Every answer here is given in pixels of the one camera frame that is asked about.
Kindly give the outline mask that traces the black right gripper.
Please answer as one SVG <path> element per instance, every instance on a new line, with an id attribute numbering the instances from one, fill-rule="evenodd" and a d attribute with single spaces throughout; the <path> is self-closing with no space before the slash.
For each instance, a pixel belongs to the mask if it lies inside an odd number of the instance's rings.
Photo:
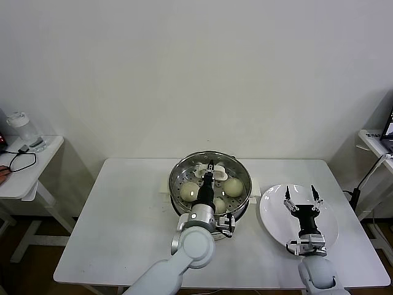
<path id="1" fill-rule="evenodd" d="M 283 204 L 291 212 L 291 215 L 299 221 L 299 237 L 309 234 L 320 234 L 315 218 L 319 216 L 320 207 L 323 205 L 324 200 L 320 198 L 318 191 L 313 185 L 311 185 L 311 192 L 313 196 L 313 205 L 296 205 L 290 197 L 289 187 L 286 186 Z"/>

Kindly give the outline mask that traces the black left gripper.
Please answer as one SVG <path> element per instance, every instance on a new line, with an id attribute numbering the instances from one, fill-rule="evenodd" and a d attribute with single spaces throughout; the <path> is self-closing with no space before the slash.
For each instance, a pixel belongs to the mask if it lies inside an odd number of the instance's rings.
<path id="1" fill-rule="evenodd" d="M 214 161 L 210 160 L 206 167 L 206 173 L 203 175 L 203 185 L 198 190 L 196 204 L 203 204 L 215 209 L 214 204 L 214 189 L 213 183 L 213 172 L 214 172 Z"/>

